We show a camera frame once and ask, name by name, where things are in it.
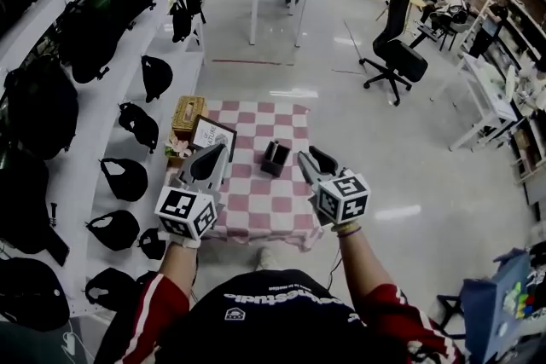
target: chair base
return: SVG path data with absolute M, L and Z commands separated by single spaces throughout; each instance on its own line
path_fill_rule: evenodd
M 367 90 L 369 88 L 369 85 L 373 82 L 378 82 L 383 79 L 387 79 L 389 83 L 391 84 L 392 91 L 394 92 L 394 95 L 396 97 L 396 101 L 394 101 L 393 105 L 397 107 L 400 105 L 400 94 L 398 93 L 398 87 L 396 85 L 396 82 L 399 82 L 401 84 L 404 84 L 406 86 L 406 89 L 408 91 L 411 90 L 411 84 L 406 81 L 405 79 L 400 78 L 392 69 L 389 69 L 385 66 L 382 66 L 381 64 L 378 64 L 377 62 L 374 62 L 372 60 L 369 60 L 368 58 L 362 58 L 361 60 L 358 60 L 358 63 L 363 66 L 366 62 L 368 64 L 374 66 L 377 70 L 381 72 L 380 75 L 375 76 L 374 78 L 371 78 L 370 80 L 366 81 L 364 83 L 364 88 Z

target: gray tile floor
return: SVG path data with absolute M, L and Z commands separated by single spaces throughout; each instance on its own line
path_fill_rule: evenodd
M 523 190 L 514 185 L 510 150 L 472 153 L 462 147 L 450 152 L 448 145 L 476 114 L 464 99 L 459 109 L 453 107 L 451 98 L 462 90 L 456 85 L 442 100 L 429 101 L 454 71 L 453 55 L 422 43 L 418 51 L 427 59 L 428 71 L 410 93 L 402 91 L 396 108 L 388 86 L 363 89 L 365 78 L 377 72 L 369 66 L 366 73 L 357 63 L 358 53 L 377 59 L 371 44 L 386 24 L 386 15 L 375 21 L 385 0 L 308 0 L 300 49 L 293 46 L 299 9 L 290 17 L 283 0 L 260 0 L 256 45 L 250 46 L 251 7 L 252 0 L 206 1 L 207 64 L 197 93 L 218 100 L 291 101 L 310 108 L 311 144 L 362 172 L 369 183 L 371 204 L 362 225 L 410 301 L 430 312 L 436 294 L 458 293 L 464 278 L 491 274 L 496 255 L 525 244 L 534 219 Z M 406 34 L 404 41 L 412 38 Z M 328 282 L 338 249 L 331 233 L 307 253 L 283 243 L 270 245 L 283 267 Z M 196 295 L 249 271 L 257 249 L 204 243 Z M 332 293 L 349 302 L 342 268 L 334 274 Z

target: white cube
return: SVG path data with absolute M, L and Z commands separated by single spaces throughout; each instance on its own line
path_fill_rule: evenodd
M 368 197 L 363 176 L 349 174 L 319 182 L 317 207 L 335 223 L 350 222 L 366 212 Z
M 173 187 L 163 187 L 155 214 L 160 216 L 165 231 L 192 240 L 200 240 L 218 218 L 210 194 Z

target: framed sign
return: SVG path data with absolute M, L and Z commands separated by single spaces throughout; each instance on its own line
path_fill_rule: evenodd
M 231 162 L 233 151 L 235 150 L 236 137 L 236 130 L 232 130 L 223 124 L 200 115 L 195 120 L 194 131 L 191 135 L 189 145 L 196 149 L 201 149 L 219 143 L 225 144 L 229 150 L 229 161 Z

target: red sleeve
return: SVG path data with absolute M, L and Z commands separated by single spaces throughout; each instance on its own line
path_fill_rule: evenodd
M 154 351 L 157 339 L 175 320 L 189 312 L 189 300 L 174 283 L 157 274 L 142 290 L 131 341 L 121 364 L 140 364 Z
M 427 362 L 422 360 L 427 355 L 441 358 L 433 362 L 464 362 L 453 340 L 441 333 L 425 313 L 409 305 L 397 286 L 378 286 L 357 309 L 362 321 L 371 329 L 405 344 L 408 362 Z

